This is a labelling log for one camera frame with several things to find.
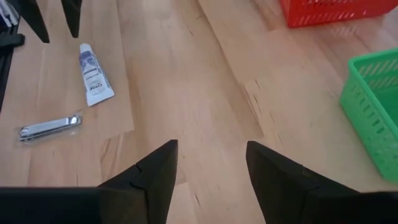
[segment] wooden table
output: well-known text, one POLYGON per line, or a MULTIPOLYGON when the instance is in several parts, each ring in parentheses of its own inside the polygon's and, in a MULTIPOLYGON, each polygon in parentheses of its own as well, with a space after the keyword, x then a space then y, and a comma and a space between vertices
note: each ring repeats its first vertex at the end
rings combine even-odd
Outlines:
POLYGON ((98 185, 178 139, 169 223, 264 223, 248 140, 362 192, 398 189, 382 180, 338 103, 349 58, 397 46, 398 11, 289 30, 277 0, 84 0, 73 39, 60 2, 39 4, 51 43, 21 21, 26 43, 0 114, 0 185, 98 185), (91 108, 83 42, 116 94, 91 108), (21 126, 78 110, 77 135, 17 144, 21 126))

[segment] red basket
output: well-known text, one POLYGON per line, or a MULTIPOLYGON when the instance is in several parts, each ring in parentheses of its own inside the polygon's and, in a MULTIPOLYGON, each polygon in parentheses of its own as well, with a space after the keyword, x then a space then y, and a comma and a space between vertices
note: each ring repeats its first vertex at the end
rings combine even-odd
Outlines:
POLYGON ((398 0, 279 0, 291 28, 380 16, 398 0))

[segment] tube cap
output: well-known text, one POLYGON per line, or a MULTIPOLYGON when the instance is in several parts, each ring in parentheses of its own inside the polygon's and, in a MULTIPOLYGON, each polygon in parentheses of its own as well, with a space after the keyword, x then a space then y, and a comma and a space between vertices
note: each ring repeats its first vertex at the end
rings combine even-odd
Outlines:
POLYGON ((80 44, 80 53, 90 51, 92 52, 93 50, 91 49, 91 46, 89 44, 80 44))

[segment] metal nail clipper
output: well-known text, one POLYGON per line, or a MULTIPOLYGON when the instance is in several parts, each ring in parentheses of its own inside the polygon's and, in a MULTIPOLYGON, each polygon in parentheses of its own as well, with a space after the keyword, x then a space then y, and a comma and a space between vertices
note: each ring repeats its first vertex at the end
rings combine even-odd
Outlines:
POLYGON ((73 128, 79 124, 81 124, 81 116, 75 114, 67 118, 25 126, 19 131, 19 140, 30 141, 73 128))

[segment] plastic basket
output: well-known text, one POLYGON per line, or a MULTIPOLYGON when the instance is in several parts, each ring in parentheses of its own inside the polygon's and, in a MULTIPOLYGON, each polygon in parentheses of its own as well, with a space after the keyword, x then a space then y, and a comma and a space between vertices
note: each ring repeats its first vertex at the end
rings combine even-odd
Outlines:
POLYGON ((398 48, 356 57, 340 103, 382 176, 398 181, 398 48))
POLYGON ((291 28, 380 16, 398 0, 279 0, 291 28))

